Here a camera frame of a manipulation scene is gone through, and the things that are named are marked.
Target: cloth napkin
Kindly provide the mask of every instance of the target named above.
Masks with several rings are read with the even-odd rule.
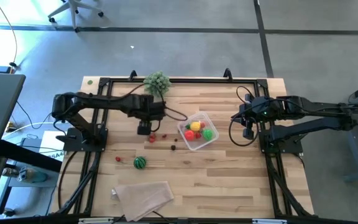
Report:
[[[114,189],[127,221],[136,222],[173,200],[167,181],[119,185]]]

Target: red toy fruit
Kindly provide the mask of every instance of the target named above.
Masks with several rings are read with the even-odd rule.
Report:
[[[185,139],[187,140],[187,141],[192,141],[192,140],[194,140],[194,131],[192,131],[192,130],[187,130],[187,131],[185,131]]]

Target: green broccoli toy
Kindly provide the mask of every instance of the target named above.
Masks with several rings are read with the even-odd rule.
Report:
[[[168,91],[172,85],[169,78],[162,74],[162,72],[155,72],[144,79],[144,90],[151,95],[161,97]]]

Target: gray floor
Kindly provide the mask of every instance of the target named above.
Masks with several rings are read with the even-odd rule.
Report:
[[[81,26],[257,28],[251,0],[83,1],[103,7],[106,18],[81,11]],[[14,25],[48,25],[44,17],[60,1],[48,2],[21,1],[18,5],[28,7],[29,13],[15,14],[12,9],[7,15]],[[8,0],[0,3],[10,5]],[[260,5],[266,29],[358,30],[356,0],[260,0]],[[59,25],[70,25],[69,14],[56,18]],[[135,69],[139,75],[162,70],[170,76],[220,77],[229,67],[235,77],[266,77],[259,34],[17,31],[16,35],[16,62],[21,65],[17,73],[27,76],[19,101],[36,122],[50,112],[54,94],[77,91],[85,75],[128,75]],[[288,94],[335,103],[358,89],[358,35],[267,35],[267,44],[274,77],[285,79]],[[0,65],[10,62],[13,53],[10,31],[0,30]],[[19,108],[14,116],[18,123],[28,124]],[[52,128],[27,129],[12,140],[28,133],[41,137],[45,129]],[[358,221],[358,182],[343,181],[343,175],[356,171],[344,136],[321,131],[305,137],[303,145],[316,214]]]

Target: desk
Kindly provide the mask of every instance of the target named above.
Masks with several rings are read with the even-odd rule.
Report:
[[[84,77],[80,91],[94,93],[100,77]],[[286,95],[281,78],[267,79],[271,97]],[[138,83],[114,83],[112,94],[121,96],[131,91]],[[259,151],[259,142],[248,147],[237,147],[230,142],[227,129],[230,116],[238,112],[241,101],[236,96],[234,83],[174,83],[164,96],[167,106],[188,116],[198,112],[208,113],[219,139],[197,151],[187,149],[177,130],[177,121],[165,117],[157,131],[157,140],[149,143],[146,136],[136,135],[139,120],[127,118],[120,111],[109,111],[108,142],[102,153],[96,190],[91,212],[92,217],[119,217],[122,215],[118,199],[111,199],[111,189],[121,184],[137,184],[166,180],[175,196],[158,212],[165,217],[192,218],[272,218],[265,157]],[[253,91],[252,85],[245,85]],[[135,93],[143,93],[139,88]],[[239,90],[244,96],[246,91]],[[91,121],[93,110],[83,110],[81,115]],[[235,124],[233,138],[246,143],[242,138],[243,127]],[[176,151],[170,146],[176,145]],[[62,184],[62,203],[73,193],[80,178],[84,153],[77,153],[68,165]],[[122,162],[116,162],[119,156]],[[136,156],[147,158],[145,170],[133,166]],[[299,159],[292,154],[283,154],[283,164],[289,189],[304,206],[313,213],[305,172]],[[88,196],[85,189],[82,209]],[[56,211],[57,196],[52,211]]]

